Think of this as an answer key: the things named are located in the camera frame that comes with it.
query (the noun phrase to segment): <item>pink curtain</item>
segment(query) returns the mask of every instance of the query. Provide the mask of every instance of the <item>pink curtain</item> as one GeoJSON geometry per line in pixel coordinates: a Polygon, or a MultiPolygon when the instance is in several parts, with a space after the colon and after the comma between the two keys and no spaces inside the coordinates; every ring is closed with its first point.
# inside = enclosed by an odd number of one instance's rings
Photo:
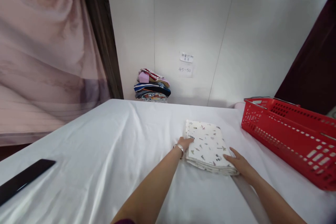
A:
{"type": "Polygon", "coordinates": [[[0,146],[34,142],[109,99],[84,0],[0,6],[0,146]]]}

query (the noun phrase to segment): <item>striped cloth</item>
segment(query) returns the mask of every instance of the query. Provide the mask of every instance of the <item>striped cloth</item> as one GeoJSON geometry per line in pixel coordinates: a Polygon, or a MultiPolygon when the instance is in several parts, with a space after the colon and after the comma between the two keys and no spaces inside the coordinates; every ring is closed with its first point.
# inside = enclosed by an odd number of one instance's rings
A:
{"type": "Polygon", "coordinates": [[[152,77],[154,80],[160,80],[160,79],[163,79],[163,76],[157,74],[157,73],[154,73],[152,70],[149,70],[147,68],[141,68],[140,69],[141,71],[144,71],[146,74],[148,74],[150,77],[152,77]]]}

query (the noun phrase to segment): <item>hand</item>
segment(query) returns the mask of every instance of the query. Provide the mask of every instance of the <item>hand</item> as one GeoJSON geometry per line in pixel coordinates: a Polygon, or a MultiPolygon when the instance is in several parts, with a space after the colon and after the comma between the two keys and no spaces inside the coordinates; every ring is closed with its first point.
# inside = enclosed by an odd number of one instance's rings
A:
{"type": "Polygon", "coordinates": [[[235,154],[236,157],[231,157],[223,154],[224,158],[231,162],[236,169],[242,174],[247,183],[251,184],[253,181],[260,177],[259,173],[247,162],[247,160],[238,153],[235,149],[230,147],[230,150],[235,154]]]}
{"type": "Polygon", "coordinates": [[[183,136],[181,136],[177,143],[182,145],[184,151],[186,151],[193,141],[193,138],[183,138],[183,136]]]}

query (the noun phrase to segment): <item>wrist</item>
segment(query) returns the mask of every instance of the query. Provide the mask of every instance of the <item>wrist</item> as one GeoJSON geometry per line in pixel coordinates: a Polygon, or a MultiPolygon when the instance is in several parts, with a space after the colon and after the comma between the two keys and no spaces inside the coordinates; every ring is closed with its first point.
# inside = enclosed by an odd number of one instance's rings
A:
{"type": "Polygon", "coordinates": [[[182,159],[184,155],[184,147],[178,143],[173,146],[173,150],[174,149],[176,149],[176,152],[179,153],[180,159],[182,159]]]}

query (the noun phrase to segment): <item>white fabric with print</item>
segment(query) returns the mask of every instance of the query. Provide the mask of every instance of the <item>white fabric with print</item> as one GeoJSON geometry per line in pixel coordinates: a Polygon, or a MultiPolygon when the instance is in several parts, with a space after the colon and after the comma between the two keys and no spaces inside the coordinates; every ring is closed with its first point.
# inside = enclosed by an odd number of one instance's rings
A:
{"type": "Polygon", "coordinates": [[[188,163],[212,173],[231,176],[239,174],[234,165],[223,157],[223,154],[231,154],[218,126],[187,120],[185,133],[188,138],[194,138],[186,152],[188,163]]]}

